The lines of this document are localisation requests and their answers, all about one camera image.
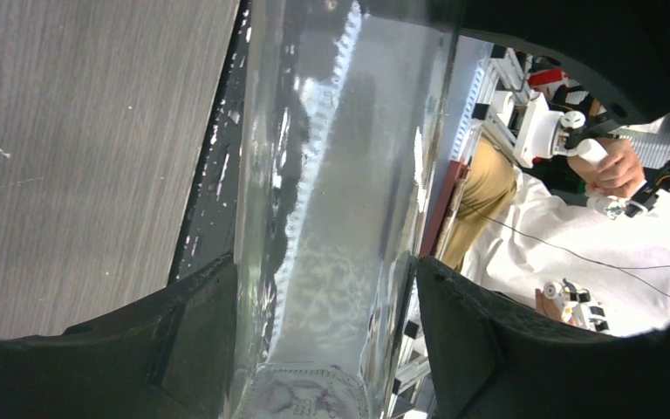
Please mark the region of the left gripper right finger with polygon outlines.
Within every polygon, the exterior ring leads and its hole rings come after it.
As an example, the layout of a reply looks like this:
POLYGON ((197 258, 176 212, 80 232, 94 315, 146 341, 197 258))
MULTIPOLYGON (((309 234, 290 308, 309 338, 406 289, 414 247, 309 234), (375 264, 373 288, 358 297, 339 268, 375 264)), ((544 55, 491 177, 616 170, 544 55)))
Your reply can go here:
POLYGON ((670 327, 567 326, 431 257, 416 281, 440 417, 670 418, 670 327))

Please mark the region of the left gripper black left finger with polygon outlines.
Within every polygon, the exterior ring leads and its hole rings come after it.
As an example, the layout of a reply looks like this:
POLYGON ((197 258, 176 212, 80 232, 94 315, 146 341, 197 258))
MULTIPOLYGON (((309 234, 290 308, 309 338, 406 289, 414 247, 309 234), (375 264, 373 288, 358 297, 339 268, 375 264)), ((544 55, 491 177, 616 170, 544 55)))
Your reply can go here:
POLYGON ((224 418, 236 293, 224 254, 58 336, 0 340, 0 418, 224 418))

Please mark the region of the clear glass bottle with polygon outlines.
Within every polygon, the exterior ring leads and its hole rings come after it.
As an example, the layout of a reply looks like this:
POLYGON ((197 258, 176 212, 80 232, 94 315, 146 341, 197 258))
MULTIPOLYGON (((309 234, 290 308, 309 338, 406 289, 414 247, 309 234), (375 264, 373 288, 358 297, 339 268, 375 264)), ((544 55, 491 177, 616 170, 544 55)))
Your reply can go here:
POLYGON ((386 415, 460 11, 252 3, 228 417, 386 415))

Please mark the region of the operator hand on controller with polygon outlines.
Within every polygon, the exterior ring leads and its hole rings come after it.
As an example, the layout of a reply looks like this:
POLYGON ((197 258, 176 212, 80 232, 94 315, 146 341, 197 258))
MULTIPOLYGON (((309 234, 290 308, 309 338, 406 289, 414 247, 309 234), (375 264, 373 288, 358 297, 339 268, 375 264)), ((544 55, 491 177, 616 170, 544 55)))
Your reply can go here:
POLYGON ((645 181, 641 161, 628 139, 598 138, 607 157, 598 166, 578 157, 569 156, 569 167, 585 182, 588 193, 630 198, 645 181))

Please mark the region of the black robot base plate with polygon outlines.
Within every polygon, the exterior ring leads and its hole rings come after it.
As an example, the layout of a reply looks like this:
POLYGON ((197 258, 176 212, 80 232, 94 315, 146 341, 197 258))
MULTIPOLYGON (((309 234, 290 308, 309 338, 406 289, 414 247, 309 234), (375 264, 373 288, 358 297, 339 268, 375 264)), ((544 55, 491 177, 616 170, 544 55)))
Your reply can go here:
POLYGON ((250 2, 241 1, 167 277, 171 285, 233 249, 250 2))

